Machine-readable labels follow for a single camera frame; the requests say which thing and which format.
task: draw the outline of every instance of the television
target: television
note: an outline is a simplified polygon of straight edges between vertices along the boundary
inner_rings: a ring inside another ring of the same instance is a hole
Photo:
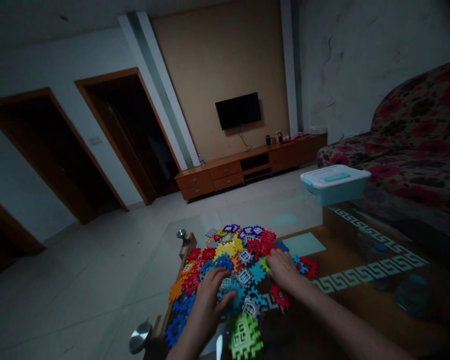
[[[215,103],[222,130],[262,120],[257,92]]]

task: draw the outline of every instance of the floral sofa cover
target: floral sofa cover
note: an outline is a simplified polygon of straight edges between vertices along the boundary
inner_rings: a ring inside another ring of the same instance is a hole
[[[368,185],[450,213],[450,63],[393,89],[370,132],[321,148],[317,163],[368,170]]]

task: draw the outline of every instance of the wooden door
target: wooden door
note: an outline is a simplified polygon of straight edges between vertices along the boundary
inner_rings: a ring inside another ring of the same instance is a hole
[[[90,201],[70,180],[26,121],[0,111],[0,129],[81,224],[87,224],[97,217]]]
[[[157,198],[157,194],[119,121],[112,114],[112,111],[104,100],[91,91],[87,91],[87,95],[103,122],[101,123],[99,121],[100,127],[120,158],[123,167],[130,176],[143,201],[146,205],[150,205]]]

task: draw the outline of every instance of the greek key pattern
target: greek key pattern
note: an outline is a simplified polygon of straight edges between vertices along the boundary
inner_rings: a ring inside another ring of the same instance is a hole
[[[313,280],[312,283],[317,285],[318,288],[325,294],[351,288],[362,283],[368,283],[386,276],[406,272],[414,268],[420,268],[429,263],[425,259],[408,250],[406,247],[398,245],[389,237],[364,224],[348,212],[336,207],[329,207],[329,209],[355,225],[364,233],[370,235],[377,242],[382,243],[394,253],[400,255],[337,272],[330,276],[323,276],[318,280]]]

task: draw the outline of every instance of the dark doorway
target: dark doorway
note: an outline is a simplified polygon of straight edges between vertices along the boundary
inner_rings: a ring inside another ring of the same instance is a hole
[[[83,81],[78,88],[145,203],[178,192],[179,169],[138,72]]]
[[[115,190],[77,139],[55,98],[43,91],[0,103],[0,129],[82,224],[120,209]]]

